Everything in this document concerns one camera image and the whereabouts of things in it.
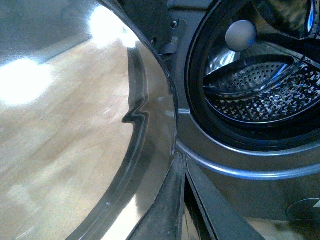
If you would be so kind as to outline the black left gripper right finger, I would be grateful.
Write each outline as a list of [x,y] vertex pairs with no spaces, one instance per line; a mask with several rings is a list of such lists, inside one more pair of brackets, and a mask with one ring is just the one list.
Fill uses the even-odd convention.
[[217,240],[260,240],[262,236],[239,215],[197,163],[185,156],[187,177],[209,229]]

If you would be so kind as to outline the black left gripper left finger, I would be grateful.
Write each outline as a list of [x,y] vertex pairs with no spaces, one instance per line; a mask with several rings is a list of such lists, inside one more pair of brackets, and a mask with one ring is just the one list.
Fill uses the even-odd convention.
[[180,240],[184,212],[185,170],[176,153],[151,208],[130,233],[129,240]]

